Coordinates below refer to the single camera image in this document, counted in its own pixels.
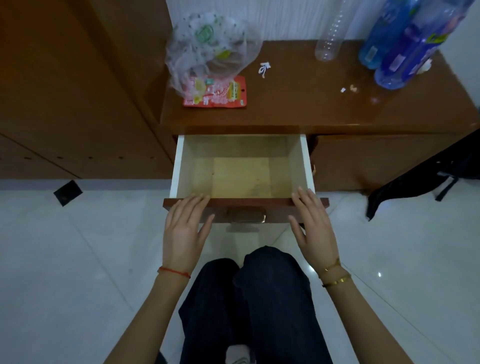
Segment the dark jeans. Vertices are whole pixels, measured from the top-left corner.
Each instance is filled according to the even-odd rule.
[[[180,364],[223,364],[230,345],[246,344],[259,364],[331,364],[297,261],[265,246],[202,268],[179,310],[185,333]]]

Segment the gold bracelet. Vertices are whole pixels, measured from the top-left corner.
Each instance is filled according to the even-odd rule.
[[[348,273],[346,276],[340,278],[339,280],[336,280],[336,281],[330,282],[330,283],[326,283],[326,284],[322,284],[322,287],[327,288],[327,287],[335,286],[337,284],[340,284],[340,283],[343,283],[343,282],[349,280],[350,278],[352,278],[352,275],[350,273]]]
[[[327,267],[327,268],[324,268],[324,271],[322,271],[322,273],[324,272],[328,272],[329,270],[331,270],[332,268],[334,267],[340,267],[341,264],[340,264],[340,258],[337,258],[335,263],[333,263],[331,266]]]

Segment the bracelet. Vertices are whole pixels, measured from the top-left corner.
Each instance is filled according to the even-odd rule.
[[[336,281],[333,281],[333,282],[330,282],[330,283],[326,283],[326,284],[322,284],[322,287],[327,288],[327,287],[335,286],[335,285],[343,283],[343,282],[345,282],[345,281],[347,281],[351,278],[352,278],[352,275],[350,273],[348,273],[346,276],[340,278],[339,280],[336,280]]]
[[[160,267],[157,272],[160,273],[161,270],[164,270],[166,272],[171,272],[171,273],[177,273],[177,274],[180,274],[181,276],[187,277],[188,279],[191,278],[190,274],[188,274],[187,272],[179,272],[177,270],[173,270],[165,267]]]
[[[333,263],[331,266],[329,266],[329,267],[327,267],[327,268],[324,268],[324,271],[323,271],[322,273],[328,272],[328,271],[331,270],[332,268],[334,268],[334,267],[340,267],[340,266],[341,266],[341,264],[340,264],[340,258],[337,258],[336,261],[335,261],[335,263]]]

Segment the plastic bag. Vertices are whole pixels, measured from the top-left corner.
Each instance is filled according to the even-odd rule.
[[[173,28],[167,43],[170,85],[184,98],[202,97],[208,77],[229,83],[257,58],[261,47],[259,32],[246,21],[192,13]]]

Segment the red snack package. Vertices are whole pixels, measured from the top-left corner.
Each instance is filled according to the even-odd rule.
[[[245,77],[236,76],[229,83],[215,78],[191,79],[199,95],[193,99],[183,99],[183,105],[194,108],[242,108],[247,105]]]

